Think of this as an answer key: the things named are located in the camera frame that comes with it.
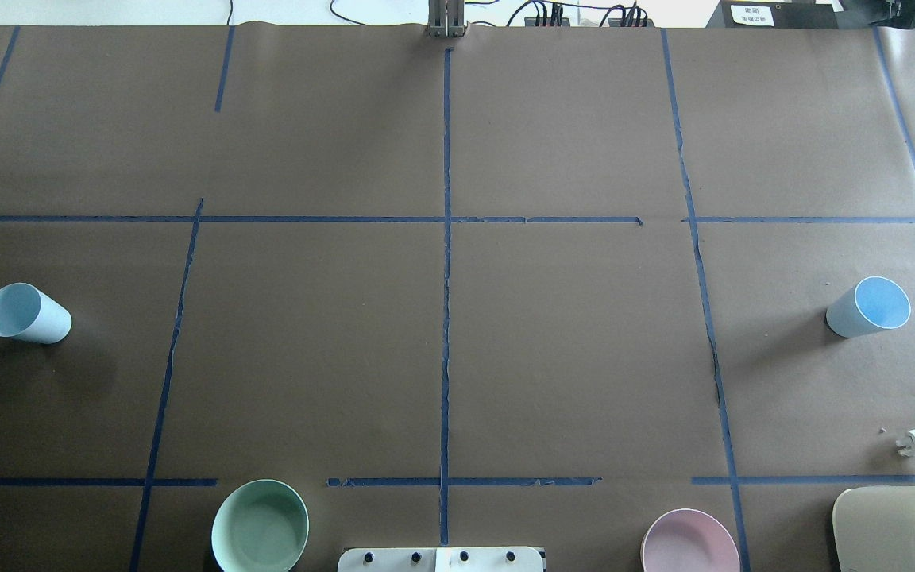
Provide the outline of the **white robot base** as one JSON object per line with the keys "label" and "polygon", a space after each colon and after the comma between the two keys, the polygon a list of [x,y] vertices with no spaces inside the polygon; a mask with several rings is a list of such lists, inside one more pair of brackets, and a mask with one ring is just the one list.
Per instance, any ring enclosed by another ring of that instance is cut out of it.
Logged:
{"label": "white robot base", "polygon": [[546,571],[545,551],[528,546],[348,549],[338,571]]}

